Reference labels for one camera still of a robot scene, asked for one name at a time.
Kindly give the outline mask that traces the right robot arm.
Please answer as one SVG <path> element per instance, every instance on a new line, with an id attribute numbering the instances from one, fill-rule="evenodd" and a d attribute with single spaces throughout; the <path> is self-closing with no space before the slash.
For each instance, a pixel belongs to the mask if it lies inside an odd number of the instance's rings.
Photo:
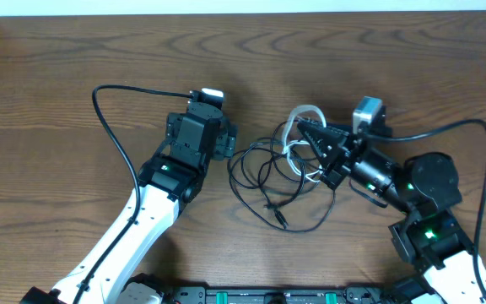
<path id="1" fill-rule="evenodd" d="M 486 303 L 486 270 L 473 238 L 451 207 L 462 201 L 453 159 L 441 152 L 413 156 L 398 164 L 375 148 L 395 143 L 383 120 L 355 128 L 303 121 L 297 126 L 323 168 L 332 190 L 349 179 L 372 192 L 370 201 L 392 206 L 404 220 L 390 225 L 400 258 L 416 273 L 382 291 L 384 303 Z"/>

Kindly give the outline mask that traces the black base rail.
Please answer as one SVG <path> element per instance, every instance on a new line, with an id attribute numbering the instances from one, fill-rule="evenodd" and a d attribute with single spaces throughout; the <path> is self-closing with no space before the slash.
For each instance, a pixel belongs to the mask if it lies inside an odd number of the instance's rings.
<path id="1" fill-rule="evenodd" d="M 202 286 L 175 287 L 164 297 L 169 304 L 381 304 L 380 288 L 351 286 L 334 289 L 252 289 L 213 288 Z"/>

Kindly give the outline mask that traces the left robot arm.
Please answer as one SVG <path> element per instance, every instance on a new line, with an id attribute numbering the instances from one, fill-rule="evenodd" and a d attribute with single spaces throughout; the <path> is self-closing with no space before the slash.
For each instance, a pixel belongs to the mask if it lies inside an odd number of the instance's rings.
<path id="1" fill-rule="evenodd" d="M 191 102 L 171 113 L 162 143 L 140 169 L 121 213 L 86 257 L 49 291 L 30 288 L 23 303 L 159 303 L 161 295 L 135 282 L 145 254 L 201 191 L 211 160 L 234 153 L 237 129 L 220 104 Z"/>

